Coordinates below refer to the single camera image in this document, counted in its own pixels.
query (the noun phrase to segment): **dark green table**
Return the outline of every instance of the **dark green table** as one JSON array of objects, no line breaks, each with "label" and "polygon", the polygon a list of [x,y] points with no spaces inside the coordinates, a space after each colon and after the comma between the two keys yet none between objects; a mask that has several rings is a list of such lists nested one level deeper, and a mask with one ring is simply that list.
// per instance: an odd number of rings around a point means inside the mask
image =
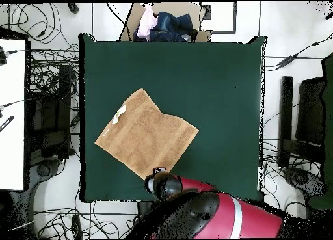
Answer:
[{"label": "dark green table", "polygon": [[83,200],[153,199],[140,177],[94,144],[124,100],[140,88],[163,113],[199,129],[172,173],[261,200],[257,176],[264,38],[251,44],[136,43],[95,42],[80,34],[79,41]]}]

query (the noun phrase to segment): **tangled wires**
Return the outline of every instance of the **tangled wires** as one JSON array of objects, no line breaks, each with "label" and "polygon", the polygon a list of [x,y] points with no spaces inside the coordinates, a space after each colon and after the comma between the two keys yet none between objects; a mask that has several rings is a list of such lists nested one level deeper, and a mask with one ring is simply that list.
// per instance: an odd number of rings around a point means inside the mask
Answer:
[{"label": "tangled wires", "polygon": [[[47,15],[40,9],[38,8],[36,5],[33,4],[25,4],[25,5],[21,5],[21,4],[15,4],[16,8],[15,10],[13,10],[12,12],[12,20],[14,19],[14,14],[15,12],[20,9],[20,13],[18,16],[18,21],[16,23],[6,23],[3,25],[0,25],[0,27],[4,27],[6,25],[8,25],[9,29],[12,29],[13,26],[17,26],[19,30],[21,30],[22,32],[24,32],[26,35],[28,35],[30,38],[32,38],[35,41],[38,41],[40,43],[43,44],[48,44],[50,42],[52,42],[56,37],[58,37],[58,35],[62,35],[63,39],[66,41],[66,43],[68,45],[70,45],[70,43],[67,41],[66,37],[64,36],[64,34],[62,33],[62,25],[61,25],[61,20],[60,20],[60,16],[59,16],[59,11],[58,8],[55,6],[55,4],[50,3],[50,9],[52,12],[52,16],[53,16],[53,21],[49,21],[49,19],[47,18]],[[29,22],[29,16],[26,12],[26,8],[27,7],[31,7],[31,8],[35,8],[38,12],[40,12],[43,15],[44,21],[39,21],[33,25],[31,25],[28,29],[23,28],[22,25],[28,24]],[[59,29],[56,28],[56,14],[57,13],[57,19],[59,22]],[[33,36],[31,34],[31,31],[33,28],[37,28],[38,25],[42,25],[42,30],[38,31],[38,35]]]},{"label": "tangled wires", "polygon": [[[82,229],[82,236],[83,236],[83,240],[89,240],[91,239],[91,237],[95,234],[97,234],[98,232],[101,232],[103,234],[103,236],[106,239],[112,239],[111,235],[116,234],[116,238],[117,239],[121,239],[125,236],[125,234],[127,234],[129,231],[131,231],[132,227],[133,227],[133,223],[135,221],[135,219],[137,218],[137,215],[135,215],[133,220],[127,220],[126,221],[126,225],[129,228],[129,230],[127,230],[125,233],[123,233],[122,235],[120,235],[119,229],[116,226],[115,223],[111,222],[111,221],[102,221],[100,222],[95,214],[95,212],[93,212],[94,218],[95,220],[92,220],[90,218],[88,218],[86,215],[80,213],[77,209],[71,209],[71,208],[64,208],[64,209],[60,209],[61,212],[57,212],[59,211],[59,209],[51,209],[51,210],[47,210],[47,211],[39,211],[39,212],[35,212],[34,214],[41,214],[41,213],[54,213],[55,216],[49,220],[46,225],[41,228],[38,233],[37,236],[39,239],[57,239],[57,240],[73,240],[78,236],[78,227],[75,227],[76,223],[72,223],[72,216],[74,215],[79,215],[82,219],[89,221],[89,227],[88,228],[84,228]],[[112,226],[114,228],[114,231],[107,231],[106,227],[108,226]],[[95,232],[90,233],[89,231],[91,231],[91,229],[96,228],[97,230]]]},{"label": "tangled wires", "polygon": [[79,95],[79,59],[78,53],[79,46],[77,44],[71,45],[65,51],[52,51],[52,50],[32,50],[31,51],[31,75],[30,85],[28,91],[30,94],[43,94],[46,96],[53,96],[61,100],[59,97],[59,70],[63,65],[71,67],[71,99],[74,99],[76,105],[70,107],[73,111],[79,110],[79,102],[77,97]]}]

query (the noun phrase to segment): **towel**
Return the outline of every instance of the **towel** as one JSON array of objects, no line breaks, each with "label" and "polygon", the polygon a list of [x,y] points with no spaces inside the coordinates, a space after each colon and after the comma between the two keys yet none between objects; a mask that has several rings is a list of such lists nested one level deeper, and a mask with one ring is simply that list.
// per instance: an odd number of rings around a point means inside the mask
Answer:
[{"label": "towel", "polygon": [[143,89],[123,103],[118,123],[107,124],[95,144],[145,179],[153,168],[167,172],[190,145],[198,130],[177,116],[163,114]]}]

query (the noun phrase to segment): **white surface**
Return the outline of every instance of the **white surface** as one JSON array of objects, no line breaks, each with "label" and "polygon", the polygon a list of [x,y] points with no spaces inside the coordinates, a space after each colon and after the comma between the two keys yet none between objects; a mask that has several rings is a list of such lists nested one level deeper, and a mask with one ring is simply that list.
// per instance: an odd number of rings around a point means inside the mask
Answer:
[{"label": "white surface", "polygon": [[[79,13],[71,14],[67,4],[56,4],[60,11],[62,23],[62,31],[69,42],[77,43],[77,35],[79,33],[91,33],[91,4],[78,4]],[[120,17],[125,20],[131,3],[115,3],[117,12]],[[261,3],[261,23],[260,35],[267,36],[266,56],[288,56],[297,52],[314,41],[326,38],[332,31],[331,20],[325,20],[326,14],[318,10],[318,5],[314,2],[262,2]],[[11,5],[11,11],[15,9],[15,5]],[[225,42],[243,42],[247,43],[259,31],[259,12],[260,2],[237,2],[237,22],[236,35],[231,34],[213,34],[211,41]],[[8,14],[1,14],[0,24],[8,22]],[[39,14],[29,16],[30,26],[43,17]],[[93,16],[93,35],[96,40],[118,40],[123,25],[113,16],[105,3],[94,4]],[[333,52],[333,40],[327,43],[315,46],[307,50],[302,56],[324,57]],[[67,48],[68,44],[63,40],[62,36],[58,36],[53,42],[43,45],[36,41],[31,42],[32,48],[44,49],[60,49]],[[282,59],[266,58],[266,65],[273,66],[278,64]],[[282,76],[291,75],[294,77],[293,102],[298,100],[299,84],[303,79],[309,79],[322,75],[321,61],[311,59],[295,59],[289,66],[274,72],[266,72],[265,82],[265,114],[264,119],[268,119],[278,112],[280,102],[280,81]],[[297,107],[293,109],[293,136],[295,135]],[[79,126],[76,127],[74,133],[79,132]],[[265,127],[265,138],[277,138],[278,136],[278,117],[272,119]],[[72,135],[72,143],[76,152],[79,154],[79,135]],[[71,157],[67,163],[64,172],[44,182],[39,186],[35,201],[34,210],[44,211],[47,209],[59,209],[62,207],[74,207],[74,198],[79,185],[79,158]],[[277,176],[274,179],[266,179],[266,188],[270,192],[274,192],[277,184],[278,189],[274,193],[277,197],[282,209],[284,206],[294,200],[303,202],[300,191],[290,187],[282,177]],[[273,206],[278,206],[276,200],[267,195],[265,201]],[[77,207],[82,213],[89,213],[89,204],[84,204],[77,200]],[[304,208],[300,205],[292,205],[288,211],[296,216],[305,217]],[[137,205],[135,202],[97,202],[95,212],[98,213],[136,213]],[[101,220],[113,220],[122,231],[127,230],[126,216],[102,216]],[[41,228],[46,223],[45,218],[36,218],[36,227]],[[105,237],[98,232],[93,238]]]},{"label": "white surface", "polygon": [[202,20],[202,30],[233,30],[233,2],[202,2],[202,4],[211,5],[211,19]]},{"label": "white surface", "polygon": [[[24,50],[24,40],[0,39],[5,51]],[[0,105],[24,100],[25,53],[19,51],[0,66]],[[0,132],[0,189],[23,190],[24,162],[24,102],[6,107],[2,125],[10,116],[14,119]]]},{"label": "white surface", "polygon": [[[125,22],[132,3],[109,3],[114,13]],[[109,10],[106,3],[94,3],[94,38],[97,41],[117,41],[124,25]]]},{"label": "white surface", "polygon": [[258,36],[260,2],[237,2],[236,34],[213,34],[212,42],[247,43]]},{"label": "white surface", "polygon": [[[269,39],[266,55],[288,56],[333,33],[333,18],[326,20],[315,2],[262,2],[260,35]],[[300,57],[326,57],[333,40],[310,47]]]}]

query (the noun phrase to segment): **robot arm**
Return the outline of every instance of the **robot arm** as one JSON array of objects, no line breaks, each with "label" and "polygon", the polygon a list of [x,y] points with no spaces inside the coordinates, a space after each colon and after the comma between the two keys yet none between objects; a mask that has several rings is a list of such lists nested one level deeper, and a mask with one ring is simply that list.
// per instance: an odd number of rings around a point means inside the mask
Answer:
[{"label": "robot arm", "polygon": [[166,200],[189,191],[216,191],[216,188],[208,183],[202,183],[192,179],[172,175],[164,170],[147,176],[145,180],[145,188],[159,200]]}]

